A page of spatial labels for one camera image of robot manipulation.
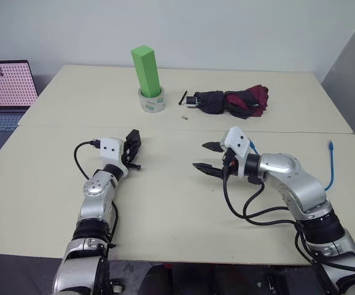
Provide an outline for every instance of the green rectangular block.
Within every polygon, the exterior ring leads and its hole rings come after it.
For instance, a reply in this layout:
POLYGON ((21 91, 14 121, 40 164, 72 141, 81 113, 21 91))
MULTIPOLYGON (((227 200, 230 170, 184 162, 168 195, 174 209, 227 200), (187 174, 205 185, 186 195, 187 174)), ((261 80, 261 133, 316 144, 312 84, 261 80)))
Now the green rectangular block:
POLYGON ((131 55, 133 56, 136 75, 141 85, 142 95, 145 97, 159 96, 161 88, 154 50, 143 45, 131 50, 131 55))

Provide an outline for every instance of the laptop screen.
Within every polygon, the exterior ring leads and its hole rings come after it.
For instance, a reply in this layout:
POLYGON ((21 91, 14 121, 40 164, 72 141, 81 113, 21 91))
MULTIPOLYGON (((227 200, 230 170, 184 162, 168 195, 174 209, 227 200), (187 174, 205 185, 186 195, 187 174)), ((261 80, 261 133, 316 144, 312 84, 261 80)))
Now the laptop screen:
POLYGON ((28 62, 0 61, 0 109, 27 109, 36 99, 28 62))

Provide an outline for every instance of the white table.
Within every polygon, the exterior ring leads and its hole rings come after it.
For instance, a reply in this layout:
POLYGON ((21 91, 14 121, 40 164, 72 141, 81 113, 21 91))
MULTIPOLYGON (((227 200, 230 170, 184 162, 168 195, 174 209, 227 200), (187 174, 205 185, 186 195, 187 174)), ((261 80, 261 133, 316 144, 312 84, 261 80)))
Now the white table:
POLYGON ((242 125, 246 131, 258 132, 352 133, 311 73, 160 69, 159 76, 166 108, 149 114, 140 107, 133 68, 65 66, 19 124, 222 131, 242 125), (196 91, 244 90, 257 84, 268 87, 270 96, 260 118, 242 120, 228 112, 209 115, 178 106, 185 90, 193 95, 196 91))
MULTIPOLYGON (((244 129, 245 121, 240 121, 244 129)), ((61 257, 75 229, 85 179, 72 152, 77 143, 102 136, 124 138, 130 128, 18 127, 0 151, 0 253, 61 257)), ((137 163, 116 195, 119 224, 113 259, 255 264, 306 264, 294 248, 289 225, 259 227, 229 212, 219 179, 200 173, 193 162, 221 165, 221 155, 201 147, 223 132, 142 128, 137 163)), ((324 185, 329 182, 327 142, 335 144, 335 182, 329 197, 355 239, 355 136, 314 133, 247 133, 259 152, 295 155, 324 185)), ((98 150, 78 153, 85 171, 101 168, 98 150)), ((231 177, 235 208, 257 186, 231 177)), ((283 205, 266 187, 252 211, 283 205)), ((266 220, 288 218, 270 213, 266 220)))

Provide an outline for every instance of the white wall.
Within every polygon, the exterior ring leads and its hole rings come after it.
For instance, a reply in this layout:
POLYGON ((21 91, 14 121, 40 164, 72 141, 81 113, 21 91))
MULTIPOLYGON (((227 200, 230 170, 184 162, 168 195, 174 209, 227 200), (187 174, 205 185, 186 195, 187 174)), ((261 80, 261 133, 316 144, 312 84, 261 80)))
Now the white wall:
POLYGON ((355 31, 355 0, 0 0, 0 60, 39 83, 64 64, 312 71, 321 81, 355 31))

